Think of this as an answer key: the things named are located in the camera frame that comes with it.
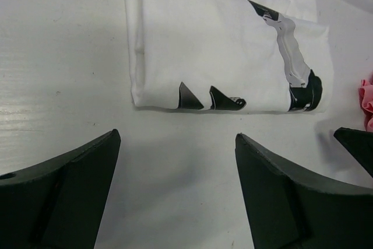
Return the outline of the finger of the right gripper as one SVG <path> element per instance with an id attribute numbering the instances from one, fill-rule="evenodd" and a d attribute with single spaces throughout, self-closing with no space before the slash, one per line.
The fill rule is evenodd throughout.
<path id="1" fill-rule="evenodd" d="M 373 176 L 372 132 L 350 128 L 339 128 L 333 136 Z"/>

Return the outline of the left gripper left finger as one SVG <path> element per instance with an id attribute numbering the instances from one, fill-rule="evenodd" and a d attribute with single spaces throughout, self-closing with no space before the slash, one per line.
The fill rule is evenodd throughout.
<path id="1" fill-rule="evenodd" d="M 121 137 L 1 175 L 1 248 L 94 248 Z"/>

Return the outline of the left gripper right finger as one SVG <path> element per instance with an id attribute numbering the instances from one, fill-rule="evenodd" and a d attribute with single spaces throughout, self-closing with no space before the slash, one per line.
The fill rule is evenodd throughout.
<path id="1" fill-rule="evenodd" d="M 244 134 L 235 159 L 255 248 L 372 247 L 372 189 L 308 170 Z"/>

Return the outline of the white t shirt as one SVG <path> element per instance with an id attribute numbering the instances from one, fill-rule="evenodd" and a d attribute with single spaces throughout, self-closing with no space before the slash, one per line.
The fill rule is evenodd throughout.
<path id="1" fill-rule="evenodd" d="M 249 1 L 295 23 L 306 64 L 322 81 L 321 112 L 331 100 L 329 29 L 316 0 L 125 0 L 129 74 L 138 107 L 287 113 L 291 97 L 277 32 Z"/>

